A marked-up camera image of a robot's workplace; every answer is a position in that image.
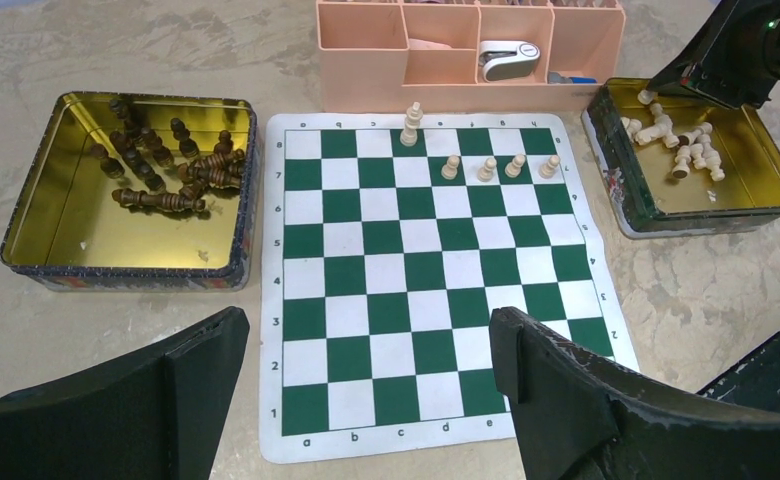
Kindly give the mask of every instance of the white device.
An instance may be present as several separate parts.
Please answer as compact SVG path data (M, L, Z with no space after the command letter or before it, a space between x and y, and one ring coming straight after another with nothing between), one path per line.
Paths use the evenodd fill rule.
M490 40L479 44L478 64L487 82L531 75L540 61L540 49L529 42Z

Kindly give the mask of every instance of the pink organizer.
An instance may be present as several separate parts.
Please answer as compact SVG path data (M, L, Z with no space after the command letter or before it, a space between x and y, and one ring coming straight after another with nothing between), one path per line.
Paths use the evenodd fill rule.
M316 10L323 108L340 113L400 113L415 101L432 113L582 110L614 76L626 21L616 0L317 0ZM534 72L485 81L488 40L536 45ZM550 72L596 83L550 84Z

